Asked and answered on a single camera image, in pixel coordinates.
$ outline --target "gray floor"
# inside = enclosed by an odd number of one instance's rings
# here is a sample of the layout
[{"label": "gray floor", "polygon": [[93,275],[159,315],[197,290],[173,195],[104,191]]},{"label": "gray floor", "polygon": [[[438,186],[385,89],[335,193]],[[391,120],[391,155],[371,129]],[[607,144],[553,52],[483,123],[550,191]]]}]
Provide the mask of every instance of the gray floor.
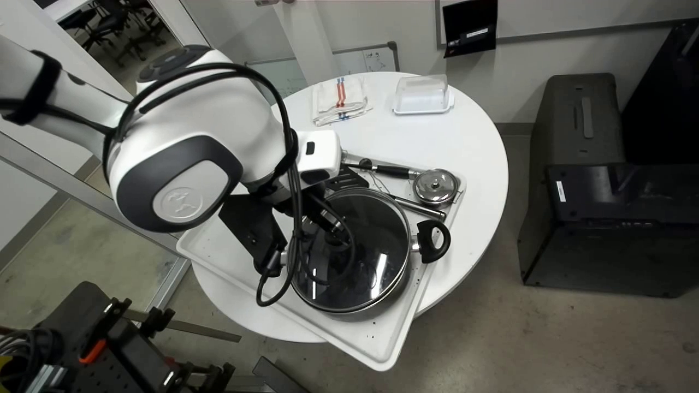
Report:
[{"label": "gray floor", "polygon": [[[510,193],[488,255],[434,311],[418,316],[404,353],[373,373],[330,345],[292,345],[227,320],[188,277],[177,319],[242,335],[225,343],[163,331],[156,345],[192,362],[234,362],[247,376],[257,355],[283,365],[311,391],[699,391],[699,296],[642,299],[524,289],[515,232],[527,203],[529,133],[504,133]],[[147,307],[165,259],[156,247],[66,203],[0,274],[0,325],[27,328],[76,281]]]}]

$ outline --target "glass pot lid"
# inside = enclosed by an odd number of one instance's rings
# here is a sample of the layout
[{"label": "glass pot lid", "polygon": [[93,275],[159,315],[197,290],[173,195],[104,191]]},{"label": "glass pot lid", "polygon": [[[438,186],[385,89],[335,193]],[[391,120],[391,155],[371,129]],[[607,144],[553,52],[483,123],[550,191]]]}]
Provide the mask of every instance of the glass pot lid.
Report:
[{"label": "glass pot lid", "polygon": [[308,242],[295,290],[306,303],[327,313],[371,307],[409,268],[406,219],[393,200],[365,187],[339,191],[327,203],[342,224],[334,232],[306,224]]}]

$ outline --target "white table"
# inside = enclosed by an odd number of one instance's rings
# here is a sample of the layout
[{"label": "white table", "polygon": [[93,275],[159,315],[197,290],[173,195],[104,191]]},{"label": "white table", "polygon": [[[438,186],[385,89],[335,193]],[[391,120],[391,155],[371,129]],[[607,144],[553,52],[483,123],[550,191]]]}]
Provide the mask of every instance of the white table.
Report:
[{"label": "white table", "polygon": [[48,17],[55,21],[62,21],[85,5],[89,5],[89,0],[56,0],[49,7],[45,7],[44,14],[48,14]]},{"label": "white table", "polygon": [[[488,115],[463,91],[452,89],[453,109],[444,115],[393,115],[391,98],[401,73],[356,74],[365,81],[371,112],[335,123],[340,146],[349,152],[409,164],[414,168],[447,168],[464,181],[464,197],[452,223],[450,257],[434,263],[430,286],[418,303],[426,313],[447,296],[476,267],[488,247],[506,198],[506,155]],[[297,132],[316,129],[310,123],[311,89],[286,98],[290,125]],[[321,338],[274,307],[257,307],[250,295],[219,275],[197,267],[195,275],[215,307],[261,337],[319,343]]]}]

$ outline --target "white tray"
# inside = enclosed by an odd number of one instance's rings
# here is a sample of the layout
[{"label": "white tray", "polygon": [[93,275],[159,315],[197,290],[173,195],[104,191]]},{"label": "white tray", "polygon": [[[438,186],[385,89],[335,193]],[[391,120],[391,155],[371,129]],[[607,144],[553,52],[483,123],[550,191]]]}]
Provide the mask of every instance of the white tray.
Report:
[{"label": "white tray", "polygon": [[[453,220],[459,205],[460,195],[450,207],[445,220],[447,227]],[[414,223],[424,220],[421,216],[413,216],[411,211],[406,211],[406,216],[413,230]],[[278,220],[280,227],[288,234],[288,220],[280,216]],[[230,230],[219,220],[219,216],[210,219],[197,230],[185,232],[177,242],[177,251],[190,257],[195,264],[223,277],[232,286],[240,286],[249,295],[249,301],[256,301],[259,275],[256,274],[249,254],[242,250],[236,235],[230,234]],[[387,371],[396,365],[401,351],[417,305],[433,275],[433,264],[424,267],[418,263],[418,255],[411,257],[411,264],[413,271],[404,290],[391,301],[391,305],[385,313],[371,319],[349,320],[319,313],[306,305],[292,289],[288,289],[288,292],[273,307],[292,319],[295,324],[304,325],[306,329],[315,331],[316,337],[326,338],[340,351],[349,353],[351,359],[365,362],[367,366],[376,371]],[[264,289],[267,296],[278,292],[280,281],[281,280],[269,280]]]}]

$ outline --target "white wall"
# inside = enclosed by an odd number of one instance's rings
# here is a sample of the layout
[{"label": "white wall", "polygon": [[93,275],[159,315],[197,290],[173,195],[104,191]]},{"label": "white wall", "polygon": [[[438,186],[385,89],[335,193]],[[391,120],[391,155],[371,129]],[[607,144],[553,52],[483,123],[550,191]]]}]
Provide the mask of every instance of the white wall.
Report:
[{"label": "white wall", "polygon": [[[129,91],[113,81],[70,36],[66,36],[33,0],[5,0],[0,10],[0,36],[23,49],[36,49],[53,54],[66,71],[110,91],[129,98]],[[89,152],[45,135],[33,126],[14,126],[0,117],[0,132],[31,146],[39,155],[76,173]],[[10,168],[0,159],[0,250],[49,200],[55,191]]]},{"label": "white wall", "polygon": [[[290,57],[269,7],[230,0],[185,0],[212,43],[242,61]],[[621,103],[637,86],[665,28],[499,43],[494,52],[444,61],[433,0],[316,0],[334,51],[398,41],[406,73],[445,73],[497,123],[533,123],[548,76],[613,73]]]}]

